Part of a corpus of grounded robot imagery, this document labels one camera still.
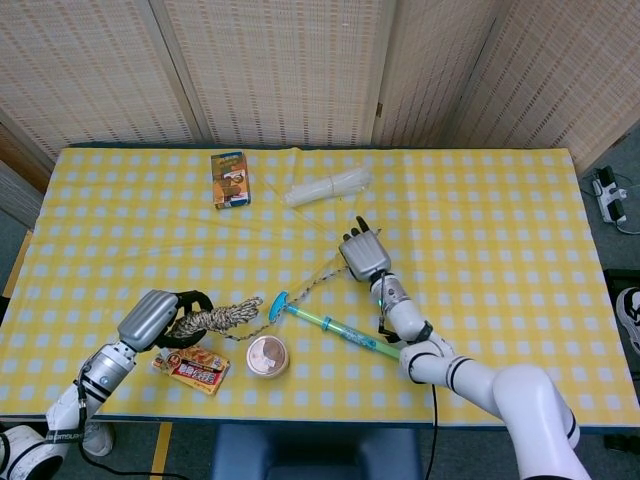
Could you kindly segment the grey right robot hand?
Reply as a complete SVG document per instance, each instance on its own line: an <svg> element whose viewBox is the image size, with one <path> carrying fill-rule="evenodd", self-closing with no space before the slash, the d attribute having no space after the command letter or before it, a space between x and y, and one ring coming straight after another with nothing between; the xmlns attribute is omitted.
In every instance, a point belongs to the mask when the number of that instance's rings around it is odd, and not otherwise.
<svg viewBox="0 0 640 480"><path fill-rule="evenodd" d="M338 250L352 276L359 282L372 282L391 271L391 258L375 233L361 216L358 226L343 235Z"/></svg>

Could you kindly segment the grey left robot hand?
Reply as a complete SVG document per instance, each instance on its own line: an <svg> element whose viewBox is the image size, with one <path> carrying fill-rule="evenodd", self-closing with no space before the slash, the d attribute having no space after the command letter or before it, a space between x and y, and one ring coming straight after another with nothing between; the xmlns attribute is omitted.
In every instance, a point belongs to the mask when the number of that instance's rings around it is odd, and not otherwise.
<svg viewBox="0 0 640 480"><path fill-rule="evenodd" d="M150 290L118 325L119 340L135 352L149 351L153 347L184 349L194 346L206 335L204 327L197 327L183 337L173 333L179 310L184 310L180 320L185 320L193 312L193 304L201 311L213 308L209 297L197 290L178 293Z"/></svg>

